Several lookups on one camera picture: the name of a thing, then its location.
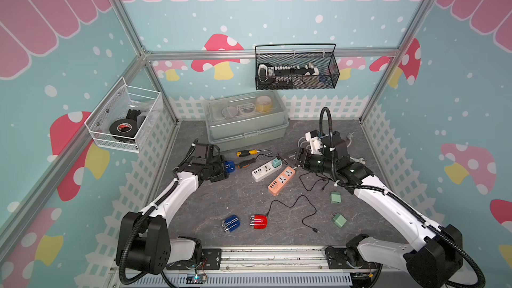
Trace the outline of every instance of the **transparent plastic storage box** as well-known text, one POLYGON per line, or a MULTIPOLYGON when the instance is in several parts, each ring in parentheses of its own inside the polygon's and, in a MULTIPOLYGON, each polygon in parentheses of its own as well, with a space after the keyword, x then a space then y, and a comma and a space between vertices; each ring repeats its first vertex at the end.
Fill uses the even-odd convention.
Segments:
POLYGON ((282 138, 288 115, 274 91, 257 91, 205 102, 206 131, 210 144, 221 151, 282 138))

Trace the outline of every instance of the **wall-mounted basket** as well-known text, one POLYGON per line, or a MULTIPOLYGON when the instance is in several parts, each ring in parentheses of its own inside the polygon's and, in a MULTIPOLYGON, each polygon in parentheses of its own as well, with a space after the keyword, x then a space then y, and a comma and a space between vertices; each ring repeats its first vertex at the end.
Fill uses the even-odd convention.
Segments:
POLYGON ((85 125, 99 147, 139 152, 162 110, 160 92, 128 86, 121 77, 87 118, 85 125), (143 118, 141 116, 146 117, 142 123, 128 121, 129 110, 141 111, 135 118, 139 121, 143 118), (125 134, 118 135, 116 130, 125 134))
POLYGON ((271 44, 254 47, 256 90, 335 88, 336 44, 271 44))

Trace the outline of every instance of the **mushroom illustration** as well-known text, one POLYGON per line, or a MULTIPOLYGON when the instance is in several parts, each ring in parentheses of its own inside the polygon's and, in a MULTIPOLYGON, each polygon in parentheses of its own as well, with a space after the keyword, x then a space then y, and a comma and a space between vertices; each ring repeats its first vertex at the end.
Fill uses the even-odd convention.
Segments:
POLYGON ((32 277, 34 262, 53 263, 64 242, 63 236, 45 235, 60 217, 61 208, 44 208, 2 265, 3 287, 25 288, 32 277))
MULTIPOLYGON (((387 67, 387 64, 390 60, 390 57, 380 57, 370 65, 370 70, 382 71, 387 67)), ((398 87, 398 80, 400 79, 401 74, 405 74, 407 83, 409 85, 414 84, 418 78, 420 64, 421 48, 419 41, 414 38, 413 42, 407 49, 406 54, 402 57, 398 67, 393 71, 388 85, 396 89, 398 87)))
MULTIPOLYGON (((243 50, 244 48, 233 38, 222 34, 214 34, 208 39, 202 50, 243 50)), ((233 78, 233 71, 229 67, 230 62, 248 64, 249 59, 221 59, 221 60, 194 60, 192 69, 201 73, 215 68, 214 78, 217 80, 228 80, 233 78)))
POLYGON ((337 60, 339 80, 350 78, 351 69, 363 70, 366 68, 366 60, 363 57, 342 57, 337 60))
POLYGON ((155 71, 157 72, 158 78, 163 78, 163 74, 166 74, 166 79, 168 81, 180 80, 180 76, 176 74, 176 69, 189 69, 182 60, 153 61, 152 65, 155 71))
POLYGON ((496 181, 496 163, 493 155, 485 148, 442 144, 440 159, 448 158, 454 163, 445 167, 451 181, 460 185, 465 177, 470 176, 477 185, 478 191, 487 195, 496 181))
POLYGON ((512 202, 495 199, 490 202, 490 213, 505 229, 512 232, 512 202))
MULTIPOLYGON (((61 153, 89 114, 90 112, 86 111, 71 112, 53 122, 50 127, 53 155, 49 157, 49 160, 53 160, 61 153)), ((63 202, 70 201, 78 194, 85 168, 91 170, 93 176, 99 179, 105 172, 109 161, 110 152, 100 149, 91 140, 57 186, 57 193, 61 200, 63 202)))

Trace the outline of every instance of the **screwdriver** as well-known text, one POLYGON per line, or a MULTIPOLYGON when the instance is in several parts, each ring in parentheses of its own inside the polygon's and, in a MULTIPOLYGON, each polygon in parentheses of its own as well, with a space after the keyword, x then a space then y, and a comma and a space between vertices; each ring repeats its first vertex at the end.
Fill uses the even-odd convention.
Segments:
POLYGON ((270 149, 263 149, 263 150, 242 150, 237 152, 237 157, 247 157, 249 155, 255 155, 262 151, 269 151, 270 149))

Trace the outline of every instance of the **marble pattern surface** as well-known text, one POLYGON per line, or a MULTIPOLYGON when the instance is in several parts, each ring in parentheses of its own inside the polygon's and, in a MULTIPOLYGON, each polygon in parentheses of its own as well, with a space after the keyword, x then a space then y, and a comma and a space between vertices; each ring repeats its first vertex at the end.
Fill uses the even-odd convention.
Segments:
MULTIPOLYGON (((361 126, 356 120, 337 120, 333 128, 345 137, 349 132, 355 132, 354 139, 348 148, 352 157, 364 157, 366 165, 377 176, 381 172, 363 135, 361 126)), ((284 138, 275 139, 262 144, 256 144, 247 149, 271 149, 273 154, 291 151, 297 147, 297 140, 307 131, 318 129, 317 120, 290 121, 284 138)), ((204 121, 183 121, 173 146, 170 162, 165 171, 165 177, 160 185, 163 190, 172 180, 171 170, 185 156, 194 138, 202 143, 208 142, 204 121)), ((226 160, 240 161, 236 150, 225 151, 222 155, 226 160)), ((295 176, 281 190, 277 197, 268 192, 268 185, 280 173, 274 172, 260 182, 255 182, 251 176, 252 170, 270 161, 271 158, 260 157, 258 161, 246 169, 236 169, 228 179, 220 182, 204 182, 183 203, 170 223, 170 238, 189 236, 202 240, 204 246, 243 246, 243 245, 344 245, 348 240, 365 233, 380 240, 406 242, 401 234, 387 220, 362 200, 350 195, 341 187, 333 187, 332 182, 325 187, 320 181, 310 191, 302 186, 299 176, 306 173, 297 168, 295 176), (342 195, 342 203, 330 202, 331 191, 342 195), (293 208, 287 208, 278 202, 272 205, 268 216, 268 227, 255 230, 249 226, 252 214, 265 214, 272 200, 277 199, 291 206, 300 195, 306 195, 317 209, 317 213, 304 221, 319 230, 313 232, 305 227, 301 220, 314 212, 314 208, 303 197, 293 208), (340 229, 331 221, 331 213, 340 213, 347 222, 340 229), (230 215, 237 215, 241 225, 232 233, 225 233, 221 227, 222 220, 230 215)), ((318 178, 314 174, 302 177, 306 187, 311 188, 318 178)))

